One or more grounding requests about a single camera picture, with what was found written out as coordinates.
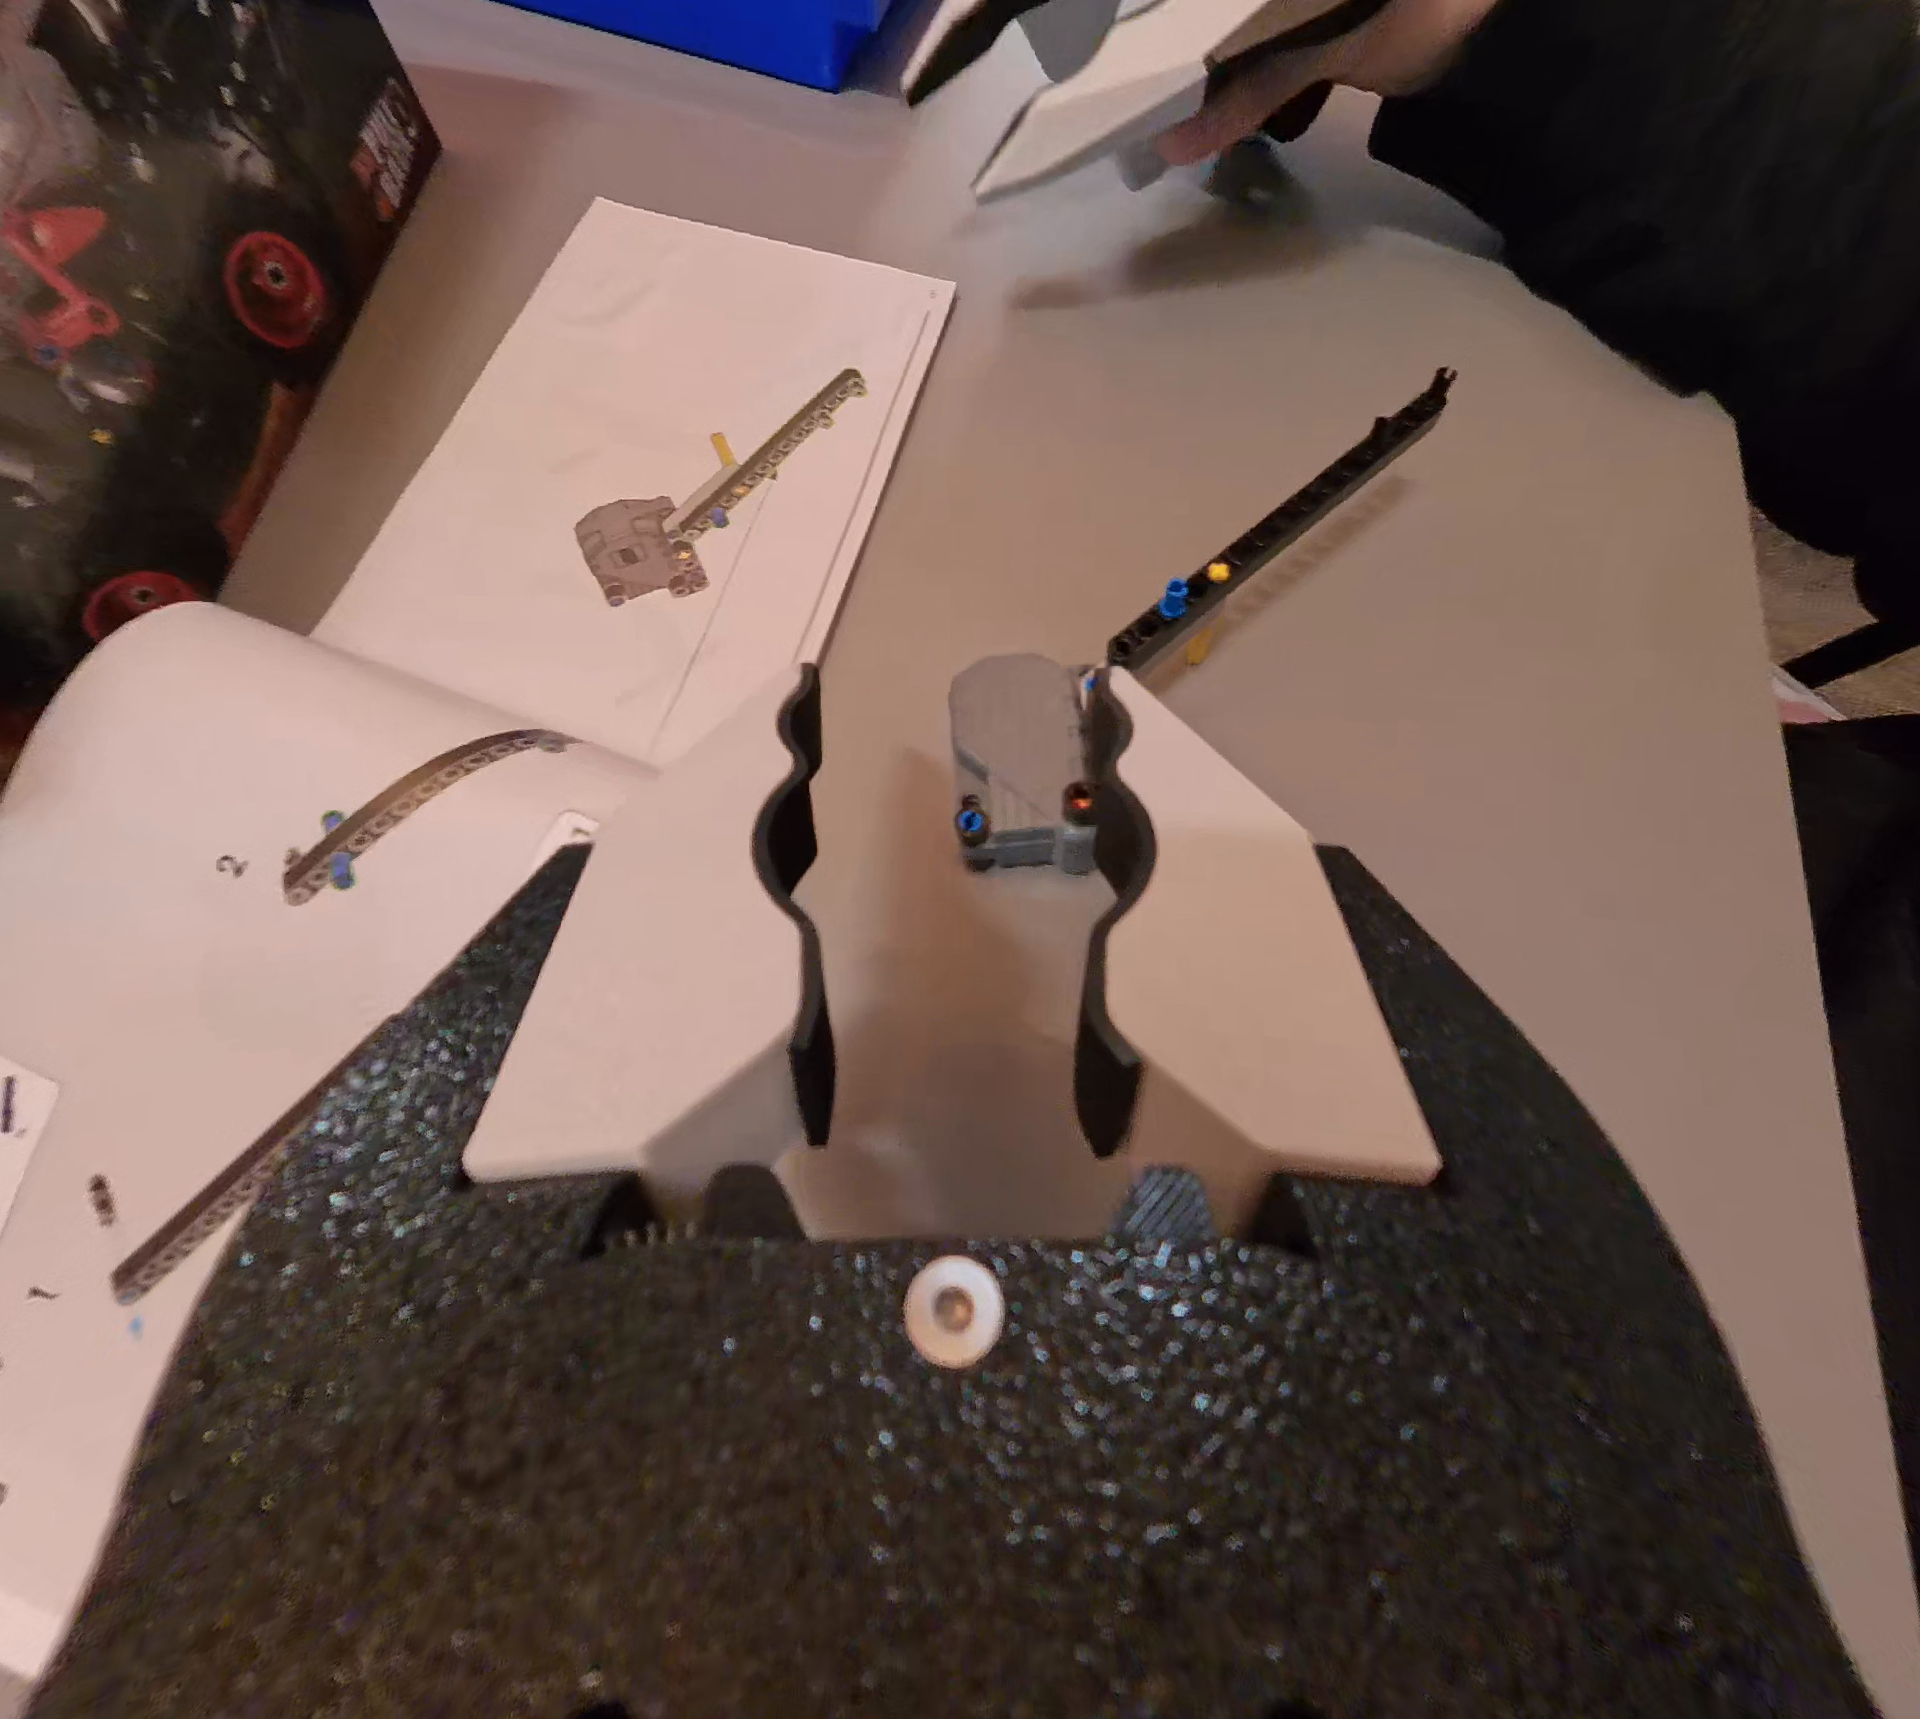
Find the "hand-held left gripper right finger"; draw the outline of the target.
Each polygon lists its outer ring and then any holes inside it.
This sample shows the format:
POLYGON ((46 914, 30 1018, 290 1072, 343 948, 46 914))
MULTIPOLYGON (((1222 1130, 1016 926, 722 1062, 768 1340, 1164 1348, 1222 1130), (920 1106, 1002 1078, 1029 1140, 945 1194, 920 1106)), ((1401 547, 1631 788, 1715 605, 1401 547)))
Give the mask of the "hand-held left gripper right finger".
POLYGON ((1306 828, 1121 669, 1088 700, 1093 928, 1072 1104, 1140 1184, 1193 1174, 1217 1226, 1268 1186, 1429 1188, 1443 1154, 1306 828))

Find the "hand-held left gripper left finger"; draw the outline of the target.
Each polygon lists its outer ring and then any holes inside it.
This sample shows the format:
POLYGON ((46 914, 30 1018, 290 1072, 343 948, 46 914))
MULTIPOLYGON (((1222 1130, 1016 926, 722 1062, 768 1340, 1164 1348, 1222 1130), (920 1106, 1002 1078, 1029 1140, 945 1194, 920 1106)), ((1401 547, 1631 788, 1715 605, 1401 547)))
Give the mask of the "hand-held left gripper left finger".
POLYGON ((702 1188, 828 1142, 837 1048, 814 866, 818 671, 757 694, 597 834, 462 1156, 479 1184, 702 1188))

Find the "black toy beam assembly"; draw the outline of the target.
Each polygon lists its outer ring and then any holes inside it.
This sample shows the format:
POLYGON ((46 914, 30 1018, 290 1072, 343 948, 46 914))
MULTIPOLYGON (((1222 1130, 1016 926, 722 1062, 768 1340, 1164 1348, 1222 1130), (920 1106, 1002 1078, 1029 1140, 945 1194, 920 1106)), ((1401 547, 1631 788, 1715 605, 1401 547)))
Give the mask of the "black toy beam assembly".
POLYGON ((1272 561, 1433 433, 1456 381, 1455 369, 1438 369, 1420 395, 1376 419, 1360 443, 1308 485, 1198 569, 1168 581, 1108 639, 1099 663, 1071 669, 1041 655, 1002 655, 954 677, 949 688, 952 828, 966 866, 1091 872, 1099 820, 1093 732, 1099 682, 1193 649, 1272 561))

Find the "person's right forearm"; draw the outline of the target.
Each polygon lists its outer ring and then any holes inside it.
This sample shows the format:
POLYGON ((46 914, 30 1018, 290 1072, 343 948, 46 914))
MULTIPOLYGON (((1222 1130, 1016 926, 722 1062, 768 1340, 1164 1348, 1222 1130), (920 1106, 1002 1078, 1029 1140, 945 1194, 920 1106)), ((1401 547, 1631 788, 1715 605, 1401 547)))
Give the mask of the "person's right forearm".
POLYGON ((1369 151, 1737 425, 1746 493, 1916 627, 1918 49, 1905 0, 1500 0, 1369 151))

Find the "grey desk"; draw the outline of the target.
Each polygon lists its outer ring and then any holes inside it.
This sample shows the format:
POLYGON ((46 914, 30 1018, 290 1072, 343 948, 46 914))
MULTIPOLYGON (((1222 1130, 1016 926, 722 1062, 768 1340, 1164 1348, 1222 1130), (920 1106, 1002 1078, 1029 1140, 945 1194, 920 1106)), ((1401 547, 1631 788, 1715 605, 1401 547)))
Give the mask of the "grey desk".
POLYGON ((228 603, 313 629, 595 197, 956 283, 824 663, 826 1236, 1088 1232, 1071 1030, 1101 884, 973 874, 949 682, 1104 649, 1456 371, 1441 429, 1286 555, 1166 702, 1354 852, 1567 1080, 1735 1350, 1863 1680, 1916 1608, 1737 443, 1491 261, 1339 97, 1286 177, 1108 167, 976 207, 1034 83, 922 109, 476 0, 370 0, 444 157, 228 603))

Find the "white instruction booklet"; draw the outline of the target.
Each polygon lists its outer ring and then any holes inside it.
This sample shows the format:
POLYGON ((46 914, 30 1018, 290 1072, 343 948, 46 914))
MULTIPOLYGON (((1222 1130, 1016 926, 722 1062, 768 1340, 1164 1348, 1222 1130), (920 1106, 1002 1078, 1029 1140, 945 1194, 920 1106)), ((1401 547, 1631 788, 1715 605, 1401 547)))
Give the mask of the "white instruction booklet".
POLYGON ((325 1084, 811 665, 952 305, 599 201, 308 635, 169 605, 5 790, 5 1672, 325 1084))

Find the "black toy set box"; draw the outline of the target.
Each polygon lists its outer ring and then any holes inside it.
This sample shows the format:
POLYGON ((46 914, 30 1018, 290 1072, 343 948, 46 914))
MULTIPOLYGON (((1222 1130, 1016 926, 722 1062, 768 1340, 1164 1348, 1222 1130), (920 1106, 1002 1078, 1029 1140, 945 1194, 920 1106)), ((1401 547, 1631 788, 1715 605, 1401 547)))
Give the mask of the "black toy set box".
POLYGON ((9 738, 220 595, 438 153, 368 0, 3 0, 9 738))

